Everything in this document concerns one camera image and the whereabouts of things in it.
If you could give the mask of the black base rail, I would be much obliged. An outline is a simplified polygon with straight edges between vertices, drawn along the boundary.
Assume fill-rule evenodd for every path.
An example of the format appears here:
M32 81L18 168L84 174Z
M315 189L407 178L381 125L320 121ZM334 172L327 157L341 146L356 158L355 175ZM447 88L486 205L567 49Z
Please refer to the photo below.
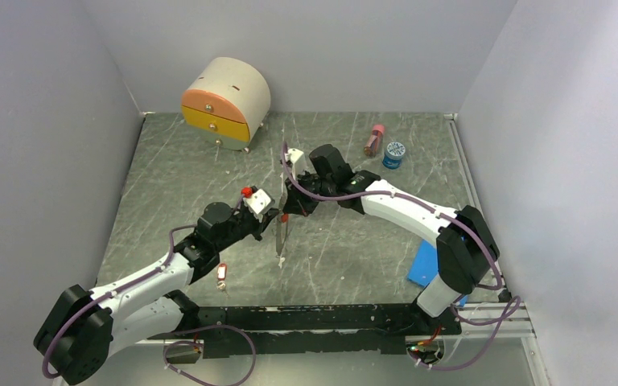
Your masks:
M206 306L197 319L171 327L159 338L197 337L204 342L205 358L220 359L248 354L250 343L260 355L349 351L403 355L415 340L461 332L449 310L432 318L408 303Z

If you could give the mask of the pink capped brown vial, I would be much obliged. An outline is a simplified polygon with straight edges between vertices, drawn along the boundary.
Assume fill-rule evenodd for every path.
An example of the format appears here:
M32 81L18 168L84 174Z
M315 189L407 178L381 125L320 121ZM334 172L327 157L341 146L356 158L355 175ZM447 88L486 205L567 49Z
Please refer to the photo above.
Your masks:
M385 127L382 124L376 124L371 129L371 134L364 147L364 154L368 158L373 158L377 155L378 149L384 137Z

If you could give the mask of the key with red label fob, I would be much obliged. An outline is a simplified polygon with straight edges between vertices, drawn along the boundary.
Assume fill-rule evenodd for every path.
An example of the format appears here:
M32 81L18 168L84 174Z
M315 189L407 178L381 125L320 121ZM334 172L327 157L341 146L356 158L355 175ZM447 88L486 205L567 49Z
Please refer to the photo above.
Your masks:
M226 277L228 272L228 266L225 263L221 263L216 268L216 288L221 291L226 291Z

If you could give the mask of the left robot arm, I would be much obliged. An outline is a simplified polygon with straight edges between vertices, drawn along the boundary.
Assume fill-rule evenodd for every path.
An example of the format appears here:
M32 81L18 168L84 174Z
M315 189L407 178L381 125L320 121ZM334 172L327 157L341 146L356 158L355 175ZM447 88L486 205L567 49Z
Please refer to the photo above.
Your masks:
M34 338L43 375L79 384L138 340L194 334L199 308L182 289L215 269L228 247L247 236L260 240L278 214L272 203L254 197L240 198L235 207L210 203L180 242L167 234L167 253L157 261L107 285L65 289Z

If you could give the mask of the blue round tin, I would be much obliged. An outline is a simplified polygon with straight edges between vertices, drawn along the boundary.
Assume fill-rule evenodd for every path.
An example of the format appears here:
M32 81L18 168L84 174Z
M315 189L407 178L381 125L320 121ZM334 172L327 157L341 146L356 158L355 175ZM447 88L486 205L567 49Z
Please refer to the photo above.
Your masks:
M397 169L401 166L406 154L405 146L400 142L390 142L384 148L382 164L388 169Z

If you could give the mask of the blue foam sheet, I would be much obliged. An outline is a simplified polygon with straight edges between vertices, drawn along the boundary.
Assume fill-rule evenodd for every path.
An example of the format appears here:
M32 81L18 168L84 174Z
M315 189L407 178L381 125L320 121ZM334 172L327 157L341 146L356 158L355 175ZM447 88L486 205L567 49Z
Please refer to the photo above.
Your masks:
M461 297L460 294L444 284L442 279L438 277L438 270L437 250L432 244L424 240L416 252L407 275L410 282L424 289L423 300L418 300L418 304L425 311L432 311L437 314L449 307L452 300L455 300L456 306L465 306L468 296Z

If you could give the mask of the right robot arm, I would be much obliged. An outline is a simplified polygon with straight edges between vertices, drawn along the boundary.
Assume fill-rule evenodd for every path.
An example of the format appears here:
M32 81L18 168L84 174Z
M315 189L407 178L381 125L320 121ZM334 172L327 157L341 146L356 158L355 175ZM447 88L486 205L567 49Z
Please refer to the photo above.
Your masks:
M431 333L441 315L474 289L502 288L500 277L493 285L482 284L487 273L499 273L500 252L476 207L444 207L404 192L368 170L355 172L330 144L305 155L284 142L280 163L285 175L284 213L309 216L319 203L333 202L412 232L435 250L436 274L410 312L417 332Z

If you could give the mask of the round beige drawer box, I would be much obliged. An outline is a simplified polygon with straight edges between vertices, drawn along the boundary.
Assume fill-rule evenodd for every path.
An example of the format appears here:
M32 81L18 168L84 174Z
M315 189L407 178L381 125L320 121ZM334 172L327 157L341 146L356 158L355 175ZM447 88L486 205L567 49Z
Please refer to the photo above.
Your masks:
M230 57L213 59L180 101L186 123L197 128L205 141L245 153L270 105L270 87L263 75Z

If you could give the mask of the aluminium frame rail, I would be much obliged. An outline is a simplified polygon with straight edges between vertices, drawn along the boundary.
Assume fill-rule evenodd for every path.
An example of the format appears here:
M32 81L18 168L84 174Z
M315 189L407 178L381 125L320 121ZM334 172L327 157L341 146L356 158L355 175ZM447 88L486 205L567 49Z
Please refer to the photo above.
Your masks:
M199 308L188 299L160 298L124 320L100 311L76 323L67 339L114 354L144 339L187 339L230 343L244 331L260 352L376 350L398 353L405 340L459 336L462 326L490 327L500 318L523 318L512 303L478 311L445 310L431 318L414 305L240 306Z

